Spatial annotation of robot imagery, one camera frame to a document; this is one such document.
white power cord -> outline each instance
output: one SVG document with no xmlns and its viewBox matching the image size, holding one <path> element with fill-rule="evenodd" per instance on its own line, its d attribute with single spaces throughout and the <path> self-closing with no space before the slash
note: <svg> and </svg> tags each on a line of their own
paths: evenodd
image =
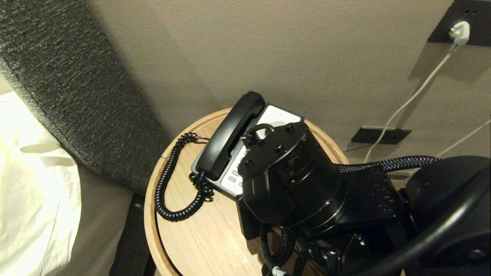
<svg viewBox="0 0 491 276">
<path fill-rule="evenodd" d="M 445 153 L 447 153 L 447 151 L 453 149 L 455 146 L 457 146 L 458 144 L 464 142 L 465 140 L 467 140 L 467 138 L 471 137 L 472 135 L 474 135 L 476 132 L 478 132 L 480 129 L 482 129 L 483 127 L 485 127 L 486 125 L 489 125 L 489 123 L 491 123 L 491 119 L 489 121 L 487 121 L 486 123 L 482 124 L 480 127 L 476 128 L 474 131 L 472 131 L 471 133 L 467 134 L 464 138 L 458 140 L 455 144 L 449 146 L 448 148 L 446 148 L 444 151 L 440 152 L 440 154 L 438 154 L 436 157 L 440 157 L 442 155 L 444 155 Z"/>
<path fill-rule="evenodd" d="M 431 72 L 431 74 L 426 78 L 426 80 L 423 82 L 423 84 L 419 87 L 419 89 L 407 100 L 397 111 L 394 112 L 394 114 L 389 118 L 389 120 L 386 122 L 385 126 L 382 129 L 382 133 L 380 134 L 379 138 L 375 143 L 370 147 L 370 149 L 367 152 L 367 155 L 365 156 L 365 160 L 363 161 L 366 163 L 368 161 L 368 158 L 370 157 L 370 154 L 372 153 L 373 148 L 382 140 L 383 135 L 385 134 L 385 131 L 387 131 L 387 128 L 389 127 L 390 122 L 394 119 L 394 117 L 401 112 L 408 104 L 410 104 L 426 87 L 426 85 L 431 81 L 431 79 L 435 76 L 435 74 L 440 70 L 440 68 L 447 62 L 447 60 L 450 58 L 450 56 L 455 52 L 460 46 L 465 45 L 467 41 L 469 40 L 469 34 L 470 34 L 470 25 L 469 23 L 463 21 L 455 24 L 453 28 L 449 32 L 449 36 L 454 39 L 454 43 L 450 47 L 450 52 L 443 58 L 443 60 L 440 62 L 440 64 Z"/>
</svg>

gray fabric headboard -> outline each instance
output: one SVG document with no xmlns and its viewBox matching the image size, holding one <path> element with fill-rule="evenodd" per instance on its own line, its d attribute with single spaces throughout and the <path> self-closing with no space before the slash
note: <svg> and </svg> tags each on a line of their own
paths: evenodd
<svg viewBox="0 0 491 276">
<path fill-rule="evenodd" d="M 169 139 L 84 1 L 0 0 L 0 71 L 79 163 L 145 193 Z"/>
</svg>

wall outlet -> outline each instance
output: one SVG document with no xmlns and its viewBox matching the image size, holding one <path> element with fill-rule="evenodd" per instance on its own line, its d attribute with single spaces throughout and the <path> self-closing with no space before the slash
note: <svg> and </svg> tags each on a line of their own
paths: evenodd
<svg viewBox="0 0 491 276">
<path fill-rule="evenodd" d="M 467 21 L 470 24 L 467 44 L 491 46 L 491 0 L 455 0 L 428 41 L 452 43 L 448 32 L 461 21 Z"/>
<path fill-rule="evenodd" d="M 361 127 L 351 138 L 351 142 L 373 144 L 379 138 L 382 130 L 383 128 Z M 411 133 L 409 129 L 387 129 L 379 144 L 397 145 L 409 133 Z"/>
</svg>

cable connector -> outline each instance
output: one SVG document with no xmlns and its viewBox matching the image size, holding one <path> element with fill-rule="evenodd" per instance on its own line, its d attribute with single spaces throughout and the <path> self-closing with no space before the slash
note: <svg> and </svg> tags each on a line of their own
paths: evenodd
<svg viewBox="0 0 491 276">
<path fill-rule="evenodd" d="M 450 47 L 452 52 L 455 52 L 460 46 L 465 45 L 469 41 L 470 25 L 466 21 L 458 22 L 448 32 L 454 43 Z"/>
</svg>

round wooden side table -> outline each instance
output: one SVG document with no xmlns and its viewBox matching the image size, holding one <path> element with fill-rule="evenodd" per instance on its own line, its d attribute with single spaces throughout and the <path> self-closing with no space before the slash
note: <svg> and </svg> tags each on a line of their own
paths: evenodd
<svg viewBox="0 0 491 276">
<path fill-rule="evenodd" d="M 212 113 L 187 127 L 180 135 L 195 132 L 211 137 L 229 112 L 230 109 L 225 109 Z M 311 122 L 305 122 L 334 163 L 348 163 L 327 134 Z M 145 198 L 145 234 L 157 269 L 162 276 L 260 276 L 264 260 L 259 239 L 246 241 L 242 236 L 234 200 L 215 192 L 213 202 L 205 202 L 192 217 L 180 222 L 166 221 L 156 213 L 155 187 L 178 137 L 155 165 Z M 191 164 L 204 146 L 191 143 L 182 150 L 165 193 L 165 204 L 169 210 L 186 207 L 196 196 L 188 175 Z M 283 269 L 291 273 L 295 259 L 294 253 Z M 313 266 L 307 266 L 304 275 L 319 275 L 319 272 Z"/>
</svg>

